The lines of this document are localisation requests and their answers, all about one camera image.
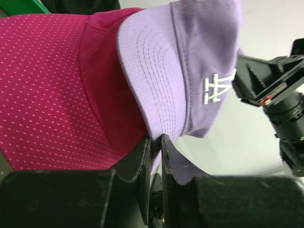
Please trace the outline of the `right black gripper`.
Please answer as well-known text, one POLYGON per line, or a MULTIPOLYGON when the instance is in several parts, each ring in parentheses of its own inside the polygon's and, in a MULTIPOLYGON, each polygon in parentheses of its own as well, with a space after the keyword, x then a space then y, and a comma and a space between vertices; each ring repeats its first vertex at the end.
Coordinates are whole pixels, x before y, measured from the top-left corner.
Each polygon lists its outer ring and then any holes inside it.
POLYGON ((277 105, 304 84, 304 39, 293 42, 287 57, 263 60, 239 55, 234 87, 257 107, 277 105))

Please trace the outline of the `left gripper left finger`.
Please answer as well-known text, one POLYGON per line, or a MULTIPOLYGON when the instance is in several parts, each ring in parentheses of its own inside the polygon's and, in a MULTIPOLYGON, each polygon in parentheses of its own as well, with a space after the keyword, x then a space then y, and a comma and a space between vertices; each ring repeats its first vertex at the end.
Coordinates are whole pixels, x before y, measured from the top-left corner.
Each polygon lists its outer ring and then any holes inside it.
POLYGON ((123 180, 133 185, 132 192, 145 225, 148 224, 151 166, 149 137, 143 137, 128 155, 113 166, 123 180))

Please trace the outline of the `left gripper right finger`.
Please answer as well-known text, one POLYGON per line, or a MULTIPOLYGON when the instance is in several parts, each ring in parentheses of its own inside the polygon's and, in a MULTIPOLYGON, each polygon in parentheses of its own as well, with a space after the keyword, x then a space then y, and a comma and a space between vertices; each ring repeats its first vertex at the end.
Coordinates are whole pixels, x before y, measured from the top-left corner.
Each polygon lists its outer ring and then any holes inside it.
POLYGON ((161 137, 161 168, 165 227, 200 228, 196 177, 210 175, 182 155, 170 137, 161 137))

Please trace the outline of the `lavender cap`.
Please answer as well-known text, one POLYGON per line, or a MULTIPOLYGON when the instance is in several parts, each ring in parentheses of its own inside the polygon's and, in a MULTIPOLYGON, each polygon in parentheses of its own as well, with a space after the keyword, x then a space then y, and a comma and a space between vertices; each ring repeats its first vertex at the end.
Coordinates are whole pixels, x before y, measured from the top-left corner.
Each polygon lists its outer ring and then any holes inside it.
POLYGON ((203 138, 236 74, 238 0, 179 0, 130 15, 117 33, 120 64, 161 162, 161 136, 203 138))

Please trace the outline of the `magenta cap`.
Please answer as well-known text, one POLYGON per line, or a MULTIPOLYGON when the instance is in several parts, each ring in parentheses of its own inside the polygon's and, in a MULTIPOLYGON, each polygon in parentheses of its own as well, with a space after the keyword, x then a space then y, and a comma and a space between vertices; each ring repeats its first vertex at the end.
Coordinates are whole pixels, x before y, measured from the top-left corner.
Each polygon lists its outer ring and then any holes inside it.
POLYGON ((0 21, 0 149, 16 170, 105 170, 147 129, 116 50, 137 8, 0 21))

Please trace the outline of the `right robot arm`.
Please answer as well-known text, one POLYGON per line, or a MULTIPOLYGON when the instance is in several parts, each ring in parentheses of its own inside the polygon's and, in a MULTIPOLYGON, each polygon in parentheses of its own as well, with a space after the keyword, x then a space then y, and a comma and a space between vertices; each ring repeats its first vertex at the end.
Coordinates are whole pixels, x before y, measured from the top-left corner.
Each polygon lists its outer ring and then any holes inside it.
POLYGON ((281 159, 296 177, 304 175, 304 40, 289 56, 271 60, 240 55, 232 82, 241 102, 262 107, 279 139, 281 159))

